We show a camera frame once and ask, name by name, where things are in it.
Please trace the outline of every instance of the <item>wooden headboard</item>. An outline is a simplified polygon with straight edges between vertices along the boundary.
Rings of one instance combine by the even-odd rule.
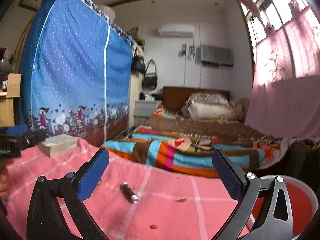
[[[163,87],[162,105],[171,112],[179,111],[192,93],[222,94],[230,100],[230,91],[188,88],[188,87]]]

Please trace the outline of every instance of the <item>white wall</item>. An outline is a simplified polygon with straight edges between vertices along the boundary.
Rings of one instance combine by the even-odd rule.
[[[225,15],[210,0],[142,0],[114,7],[115,22],[124,30],[139,26],[139,36],[146,40],[145,59],[157,64],[159,91],[164,85],[217,88],[231,90],[232,69],[201,64],[200,43],[230,48]],[[193,45],[193,39],[164,38],[158,34],[163,23],[183,22],[195,26],[196,57],[178,57],[183,43]]]
[[[243,20],[242,12],[236,0],[230,0],[226,7],[228,31],[231,40],[235,65],[232,68],[233,100],[251,97],[252,93],[252,56],[249,37]]]
[[[0,22],[0,47],[9,49],[12,53],[16,49],[20,35],[31,20],[34,12],[18,7],[20,0],[14,0]]]

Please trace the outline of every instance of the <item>dried leaf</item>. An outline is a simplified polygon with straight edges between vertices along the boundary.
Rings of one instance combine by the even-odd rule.
[[[150,228],[151,229],[158,229],[159,227],[157,225],[151,225]]]
[[[186,201],[187,201],[187,198],[182,198],[182,199],[176,200],[176,202],[179,202],[179,203],[183,203],[183,202],[186,202]]]

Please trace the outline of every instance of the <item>handbag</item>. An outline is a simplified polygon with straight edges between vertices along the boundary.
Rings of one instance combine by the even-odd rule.
[[[137,55],[138,48],[134,51],[134,57],[131,62],[131,71],[138,71],[142,74],[146,73],[146,64],[144,63],[144,58],[141,55]]]
[[[147,70],[148,70],[149,66],[151,65],[151,63],[153,65],[155,65],[155,72],[147,73]],[[151,59],[148,63],[147,68],[146,68],[146,73],[144,74],[142,87],[145,89],[148,89],[148,90],[155,90],[157,85],[158,85],[157,66],[156,66],[155,61],[153,59]]]

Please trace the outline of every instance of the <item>white air conditioner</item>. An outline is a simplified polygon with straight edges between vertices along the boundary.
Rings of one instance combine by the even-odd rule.
[[[168,23],[159,28],[159,34],[163,37],[192,38],[194,32],[195,26],[193,24]]]

